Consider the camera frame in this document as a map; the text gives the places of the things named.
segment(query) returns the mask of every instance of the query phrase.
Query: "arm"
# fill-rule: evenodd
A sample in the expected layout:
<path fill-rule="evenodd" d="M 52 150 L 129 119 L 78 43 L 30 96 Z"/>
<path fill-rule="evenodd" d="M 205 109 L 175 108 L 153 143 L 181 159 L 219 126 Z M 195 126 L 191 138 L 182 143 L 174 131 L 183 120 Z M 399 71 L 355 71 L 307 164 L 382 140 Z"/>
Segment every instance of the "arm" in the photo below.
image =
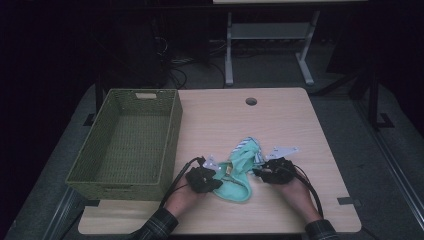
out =
<path fill-rule="evenodd" d="M 175 189 L 175 192 L 166 201 L 165 207 L 158 209 L 143 227 L 135 232 L 133 239 L 167 239 L 178 225 L 178 217 L 206 196 L 206 193 L 199 194 L 194 192 L 187 185 L 185 176 L 177 183 Z"/>
<path fill-rule="evenodd" d="M 318 214 L 309 189 L 299 179 L 294 178 L 287 184 L 272 184 L 272 186 L 305 221 L 305 231 L 311 240 L 339 239 L 331 223 Z"/>

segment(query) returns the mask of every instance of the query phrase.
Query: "hand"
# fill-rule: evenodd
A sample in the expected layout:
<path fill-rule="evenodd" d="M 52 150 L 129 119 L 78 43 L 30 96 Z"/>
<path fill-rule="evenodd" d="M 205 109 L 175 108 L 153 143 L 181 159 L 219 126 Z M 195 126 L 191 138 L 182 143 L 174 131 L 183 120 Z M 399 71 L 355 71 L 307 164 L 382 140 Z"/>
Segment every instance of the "hand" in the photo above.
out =
<path fill-rule="evenodd" d="M 271 185 L 283 195 L 287 203 L 305 220 L 306 224 L 322 219 L 312 203 L 309 189 L 299 179 L 293 178 L 287 184 Z"/>
<path fill-rule="evenodd" d="M 177 190 L 166 201 L 165 208 L 176 218 L 206 196 L 206 193 L 194 192 L 188 185 L 185 175 L 177 183 L 175 189 Z"/>

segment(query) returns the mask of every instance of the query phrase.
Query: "sleeve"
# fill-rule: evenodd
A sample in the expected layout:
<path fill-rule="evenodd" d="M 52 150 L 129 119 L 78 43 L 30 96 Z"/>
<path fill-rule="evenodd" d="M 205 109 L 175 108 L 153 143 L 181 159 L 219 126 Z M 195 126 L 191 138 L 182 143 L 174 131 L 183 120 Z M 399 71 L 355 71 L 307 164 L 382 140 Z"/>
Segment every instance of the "sleeve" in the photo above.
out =
<path fill-rule="evenodd" d="M 311 222 L 305 227 L 310 240 L 338 240 L 340 239 L 328 220 Z"/>
<path fill-rule="evenodd" d="M 134 232 L 133 240 L 167 239 L 178 225 L 178 220 L 165 208 L 158 209 L 139 230 Z"/>

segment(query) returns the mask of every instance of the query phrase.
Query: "woven basket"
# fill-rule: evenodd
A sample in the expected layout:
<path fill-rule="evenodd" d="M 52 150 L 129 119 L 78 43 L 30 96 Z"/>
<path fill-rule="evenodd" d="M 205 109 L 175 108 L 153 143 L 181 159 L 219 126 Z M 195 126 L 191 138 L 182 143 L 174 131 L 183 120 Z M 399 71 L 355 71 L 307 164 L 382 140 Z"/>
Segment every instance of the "woven basket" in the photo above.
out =
<path fill-rule="evenodd" d="M 161 200 L 182 112 L 177 90 L 111 89 L 66 183 L 88 199 Z"/>

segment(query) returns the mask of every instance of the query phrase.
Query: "gray floor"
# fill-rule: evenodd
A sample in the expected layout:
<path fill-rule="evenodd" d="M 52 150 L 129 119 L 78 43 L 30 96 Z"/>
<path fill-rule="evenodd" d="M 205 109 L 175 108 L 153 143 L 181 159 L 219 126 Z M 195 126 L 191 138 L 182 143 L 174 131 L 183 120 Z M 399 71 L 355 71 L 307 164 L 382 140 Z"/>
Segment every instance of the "gray floor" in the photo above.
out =
<path fill-rule="evenodd" d="M 308 92 L 314 92 L 341 77 L 325 73 L 332 46 L 314 45 L 307 60 L 316 84 L 306 86 L 295 61 L 296 50 L 298 46 L 294 44 L 251 58 L 235 58 L 235 84 L 232 88 L 303 87 Z M 213 58 L 212 62 L 224 70 L 223 57 Z M 178 69 L 187 74 L 187 89 L 221 88 L 223 85 L 222 75 L 215 66 L 191 64 Z M 174 73 L 182 79 L 182 75 L 178 75 L 176 71 Z M 367 99 L 359 102 L 350 100 L 347 97 L 350 86 L 351 84 L 346 84 L 325 97 L 311 97 L 346 187 L 351 197 L 357 200 L 356 209 L 363 225 L 360 232 L 342 233 L 341 238 L 424 239 L 423 229 L 388 167 L 387 154 L 381 151 L 375 132 L 361 114 Z M 166 87 L 173 88 L 174 85 L 170 81 Z M 387 113 L 395 128 L 381 129 L 378 137 L 385 140 L 409 182 L 423 199 L 424 140 L 399 109 L 393 95 L 384 88 L 380 90 L 379 112 Z M 89 131 L 89 127 L 83 124 L 88 114 L 94 111 L 94 91 L 90 88 L 6 239 L 47 239 L 47 230 L 50 230 L 47 233 L 57 230 L 51 239 L 59 239 L 61 233 L 72 225 L 84 205 L 89 204 L 77 193 L 67 190 L 64 180 Z M 70 194 L 72 201 L 60 204 L 64 194 Z M 58 206 L 69 207 L 58 209 Z M 127 236 L 83 236 L 77 231 L 77 223 L 65 237 L 126 238 Z"/>

